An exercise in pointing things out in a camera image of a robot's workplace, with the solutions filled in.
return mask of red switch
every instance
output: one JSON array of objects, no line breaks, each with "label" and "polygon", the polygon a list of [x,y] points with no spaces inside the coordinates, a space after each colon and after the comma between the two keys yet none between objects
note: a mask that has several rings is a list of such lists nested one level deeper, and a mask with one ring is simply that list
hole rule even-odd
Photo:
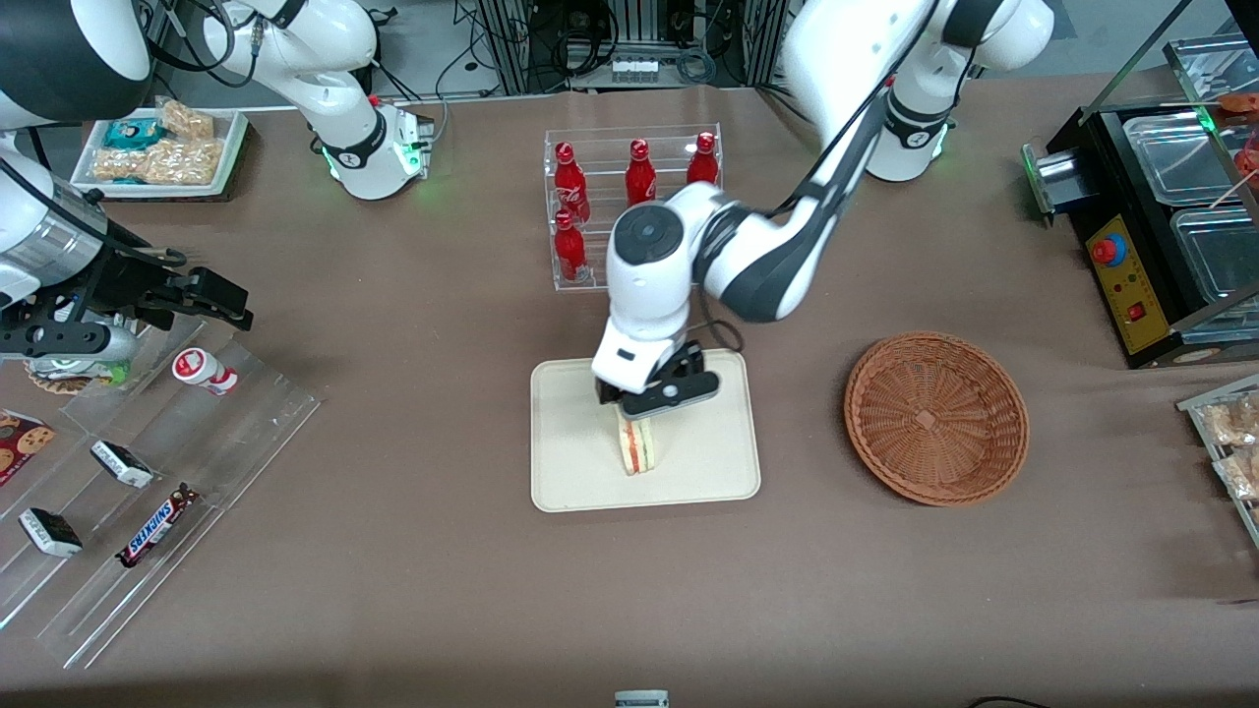
[{"label": "red switch", "polygon": [[1119,247],[1114,244],[1109,238],[1103,238],[1102,241],[1093,244],[1093,262],[1100,263],[1103,266],[1110,265],[1114,257],[1119,254]]}]

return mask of snickers bar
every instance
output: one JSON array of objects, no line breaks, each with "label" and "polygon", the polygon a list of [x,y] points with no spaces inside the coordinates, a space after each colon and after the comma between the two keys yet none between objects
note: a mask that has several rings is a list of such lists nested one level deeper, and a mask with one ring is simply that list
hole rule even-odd
[{"label": "snickers bar", "polygon": [[157,542],[170,532],[175,522],[184,515],[184,510],[188,509],[193,501],[200,494],[189,489],[186,484],[180,482],[179,489],[171,493],[166,501],[162,501],[161,506],[154,511],[152,517],[145,523],[140,533],[131,539],[121,552],[117,553],[118,561],[122,561],[125,568],[135,568],[136,563],[145,557]]}]

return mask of yellow control panel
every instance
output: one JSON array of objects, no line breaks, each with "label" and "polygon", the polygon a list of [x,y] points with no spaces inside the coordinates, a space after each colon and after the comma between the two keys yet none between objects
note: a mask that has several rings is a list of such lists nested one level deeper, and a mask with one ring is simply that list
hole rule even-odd
[{"label": "yellow control panel", "polygon": [[1149,278],[1132,247],[1123,217],[1110,219],[1084,247],[1128,354],[1136,354],[1167,336],[1167,317],[1149,287]]}]

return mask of coca-cola bottle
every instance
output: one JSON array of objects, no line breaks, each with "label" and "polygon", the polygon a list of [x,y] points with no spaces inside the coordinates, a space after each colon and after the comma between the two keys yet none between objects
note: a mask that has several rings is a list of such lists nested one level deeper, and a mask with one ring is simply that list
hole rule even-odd
[{"label": "coca-cola bottle", "polygon": [[568,209],[579,222],[590,220],[590,198],[585,193],[585,173],[578,166],[573,157],[573,145],[560,142],[555,146],[555,194],[559,197],[559,205]]},{"label": "coca-cola bottle", "polygon": [[630,205],[656,198],[656,168],[647,156],[647,141],[636,137],[630,142],[630,169],[626,170],[626,200]]},{"label": "coca-cola bottle", "polygon": [[686,184],[692,181],[716,184],[720,168],[716,164],[716,155],[713,154],[715,145],[716,136],[708,131],[695,139],[695,154],[691,155],[691,164],[686,165]]},{"label": "coca-cola bottle", "polygon": [[590,277],[590,267],[585,265],[585,241],[573,220],[573,213],[567,209],[555,213],[555,257],[564,280],[582,282]]}]

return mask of wicker basket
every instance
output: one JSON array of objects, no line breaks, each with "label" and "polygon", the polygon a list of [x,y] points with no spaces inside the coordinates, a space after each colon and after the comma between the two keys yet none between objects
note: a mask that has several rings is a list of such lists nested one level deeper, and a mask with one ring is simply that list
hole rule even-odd
[{"label": "wicker basket", "polygon": [[912,331],[871,346],[849,375],[844,418],[870,471],[923,504],[986,501],[1027,457],[1027,408],[1013,380],[947,334]]}]

